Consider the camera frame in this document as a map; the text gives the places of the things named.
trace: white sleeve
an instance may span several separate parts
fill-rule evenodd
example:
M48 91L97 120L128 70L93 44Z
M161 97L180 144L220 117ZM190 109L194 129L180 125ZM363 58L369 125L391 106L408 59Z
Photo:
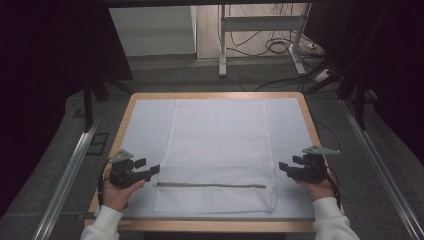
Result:
M93 225L84 228L81 240L118 240L118 223L122 215L121 212L102 206Z
M315 209L315 240L359 240L350 228L349 219L337 207L335 198L321 198L312 204Z

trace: hand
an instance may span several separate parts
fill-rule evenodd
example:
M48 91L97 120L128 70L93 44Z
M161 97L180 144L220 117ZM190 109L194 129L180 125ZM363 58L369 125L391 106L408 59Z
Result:
M143 187L146 181L142 180L134 183L129 188L121 189L109 181L111 169L105 170L105 180L103 181L103 205L121 212L131 197L131 194Z
M326 197L335 197L333 189L327 179L321 183L308 183L294 179L294 181L309 190L312 200L318 200Z

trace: white wall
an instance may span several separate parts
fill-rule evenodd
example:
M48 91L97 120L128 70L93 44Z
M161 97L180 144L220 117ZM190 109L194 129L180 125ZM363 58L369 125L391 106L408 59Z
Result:
M109 9L126 56L195 53L194 7Z

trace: mesh laundry bag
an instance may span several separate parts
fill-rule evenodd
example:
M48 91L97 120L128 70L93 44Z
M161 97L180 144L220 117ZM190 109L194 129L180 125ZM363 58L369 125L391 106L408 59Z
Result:
M270 211L275 184L265 103L177 101L155 212Z

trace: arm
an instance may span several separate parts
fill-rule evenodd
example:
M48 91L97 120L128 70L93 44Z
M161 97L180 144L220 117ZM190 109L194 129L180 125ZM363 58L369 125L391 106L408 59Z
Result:
M316 240L359 240L350 228L349 219L340 212L330 183L313 184L295 180L309 190L315 210Z
M120 189L109 182L110 169L105 171L103 188L104 205L93 225L84 228L81 240L117 240L118 223L122 217L122 210L137 189L143 187L145 181L134 183L131 187Z

